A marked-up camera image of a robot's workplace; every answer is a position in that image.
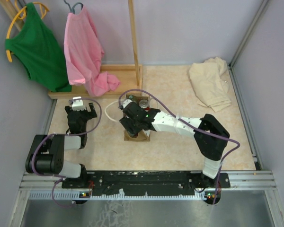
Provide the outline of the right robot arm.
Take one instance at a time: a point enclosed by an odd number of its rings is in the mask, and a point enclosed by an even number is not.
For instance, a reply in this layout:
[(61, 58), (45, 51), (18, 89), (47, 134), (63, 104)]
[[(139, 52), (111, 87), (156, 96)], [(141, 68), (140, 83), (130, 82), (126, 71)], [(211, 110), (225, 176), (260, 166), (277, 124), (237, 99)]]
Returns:
[(213, 187), (218, 183), (218, 170), (230, 135), (214, 116), (206, 114), (202, 118), (180, 119), (155, 108), (147, 111), (129, 99), (119, 108), (123, 112), (119, 122), (130, 137), (137, 137), (141, 131), (157, 131), (193, 138), (204, 156), (204, 165), (201, 174), (191, 178), (191, 182), (198, 188)]

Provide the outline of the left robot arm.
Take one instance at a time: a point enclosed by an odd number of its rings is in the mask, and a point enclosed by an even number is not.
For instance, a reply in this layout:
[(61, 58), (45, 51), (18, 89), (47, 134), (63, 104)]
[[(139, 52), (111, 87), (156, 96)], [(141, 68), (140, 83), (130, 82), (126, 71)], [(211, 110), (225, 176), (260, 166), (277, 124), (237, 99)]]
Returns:
[(64, 160), (66, 150), (85, 148), (87, 143), (87, 123), (97, 118), (93, 103), (90, 110), (84, 105), (65, 106), (68, 120), (67, 134), (35, 135), (25, 162), (30, 174), (72, 178), (72, 182), (82, 188), (89, 182), (85, 167)]

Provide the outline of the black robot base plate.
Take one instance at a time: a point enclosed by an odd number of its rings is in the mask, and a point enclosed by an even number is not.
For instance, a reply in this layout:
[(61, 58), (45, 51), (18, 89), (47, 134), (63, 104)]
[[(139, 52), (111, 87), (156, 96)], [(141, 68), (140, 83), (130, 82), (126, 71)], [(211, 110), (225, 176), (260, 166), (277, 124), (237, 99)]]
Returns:
[(230, 188), (229, 176), (221, 173), (219, 182), (201, 171), (87, 171), (79, 178), (66, 178), (64, 189), (87, 189), (93, 196), (180, 196), (206, 189)]

